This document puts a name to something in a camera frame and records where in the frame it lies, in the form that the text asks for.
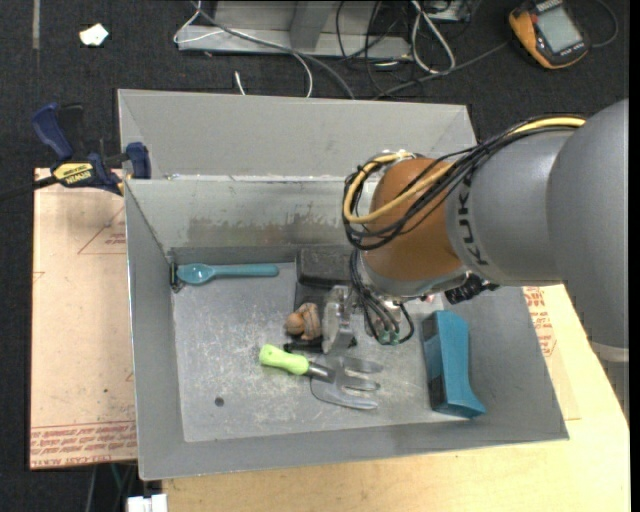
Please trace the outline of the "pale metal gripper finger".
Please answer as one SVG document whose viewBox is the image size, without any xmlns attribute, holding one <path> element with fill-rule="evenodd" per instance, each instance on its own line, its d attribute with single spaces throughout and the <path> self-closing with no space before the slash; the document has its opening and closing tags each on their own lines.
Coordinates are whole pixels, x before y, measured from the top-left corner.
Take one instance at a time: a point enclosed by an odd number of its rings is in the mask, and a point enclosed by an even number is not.
<svg viewBox="0 0 640 512">
<path fill-rule="evenodd" d="M 322 316 L 322 350 L 324 354 L 329 354 L 330 336 L 334 329 L 341 324 L 349 325 L 348 315 L 346 314 L 348 292 L 349 288 L 346 286 L 335 286 L 326 298 Z"/>
<path fill-rule="evenodd" d="M 330 342 L 330 366 L 337 368 L 341 363 L 341 358 L 347 356 L 349 349 L 357 343 L 352 326 L 347 324 L 337 326 L 330 336 Z"/>
</svg>

